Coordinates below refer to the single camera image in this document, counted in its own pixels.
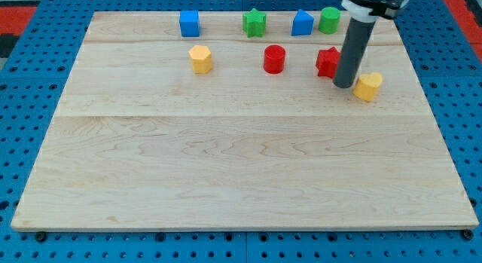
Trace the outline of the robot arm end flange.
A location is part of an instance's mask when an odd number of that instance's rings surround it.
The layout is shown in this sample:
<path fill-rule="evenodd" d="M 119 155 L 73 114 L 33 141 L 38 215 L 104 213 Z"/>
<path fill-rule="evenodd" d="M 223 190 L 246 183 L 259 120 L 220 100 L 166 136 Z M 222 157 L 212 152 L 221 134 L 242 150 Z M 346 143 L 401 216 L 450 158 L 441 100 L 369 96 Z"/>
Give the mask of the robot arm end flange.
<path fill-rule="evenodd" d="M 410 0 L 341 0 L 341 5 L 359 22 L 374 23 L 379 17 L 394 20 Z"/>

